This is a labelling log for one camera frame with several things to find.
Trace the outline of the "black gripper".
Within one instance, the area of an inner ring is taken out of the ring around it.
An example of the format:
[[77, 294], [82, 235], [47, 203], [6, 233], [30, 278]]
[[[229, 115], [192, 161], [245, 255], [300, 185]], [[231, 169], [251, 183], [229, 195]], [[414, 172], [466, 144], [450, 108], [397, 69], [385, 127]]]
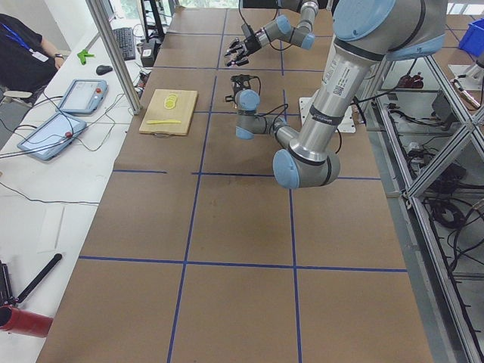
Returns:
[[245, 40], [242, 42], [239, 38], [235, 38], [229, 44], [225, 53], [225, 66], [227, 67], [242, 67], [248, 64], [249, 55], [247, 53], [255, 53], [263, 47], [260, 40], [264, 34], [263, 27], [254, 32], [249, 24], [244, 23], [241, 29], [245, 35]]
[[231, 81], [232, 93], [230, 95], [225, 96], [225, 102], [234, 103], [235, 96], [237, 95], [238, 92], [241, 92], [245, 89], [251, 89], [250, 80], [252, 78], [253, 77], [251, 75], [247, 75], [247, 74], [239, 74], [239, 75], [231, 76], [230, 81]]

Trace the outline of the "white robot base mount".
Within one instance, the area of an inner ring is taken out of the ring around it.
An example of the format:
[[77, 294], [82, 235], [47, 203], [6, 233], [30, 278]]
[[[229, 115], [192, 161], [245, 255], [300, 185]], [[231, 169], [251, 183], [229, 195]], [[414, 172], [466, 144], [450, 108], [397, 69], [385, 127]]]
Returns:
[[320, 88], [301, 113], [303, 139], [308, 140], [319, 131], [324, 137], [334, 129], [355, 131], [354, 126], [346, 124], [346, 110], [351, 108], [352, 98], [368, 69], [367, 59], [347, 51], [337, 40], [332, 41]]

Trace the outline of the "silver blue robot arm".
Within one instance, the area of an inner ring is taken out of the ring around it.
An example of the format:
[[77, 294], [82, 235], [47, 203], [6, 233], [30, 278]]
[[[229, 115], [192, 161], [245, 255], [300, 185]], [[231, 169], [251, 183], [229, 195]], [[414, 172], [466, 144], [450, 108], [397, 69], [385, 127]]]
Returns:
[[300, 14], [296, 26], [290, 24], [284, 14], [275, 17], [256, 32], [248, 24], [241, 12], [241, 5], [238, 11], [243, 21], [241, 29], [244, 39], [236, 38], [230, 43], [224, 54], [227, 67], [242, 67], [249, 63], [249, 56], [256, 53], [263, 47], [271, 45], [273, 41], [286, 42], [289, 47], [295, 45], [309, 50], [315, 41], [313, 26], [318, 15], [320, 5], [318, 1], [276, 1], [277, 9], [287, 9]]
[[256, 112], [259, 95], [236, 88], [236, 135], [272, 135], [282, 148], [272, 168], [279, 185], [308, 188], [328, 185], [340, 172], [338, 156], [327, 146], [342, 122], [369, 69], [382, 60], [401, 61], [436, 53], [444, 44], [445, 1], [340, 1], [334, 10], [335, 53], [309, 106], [300, 131], [281, 116]]

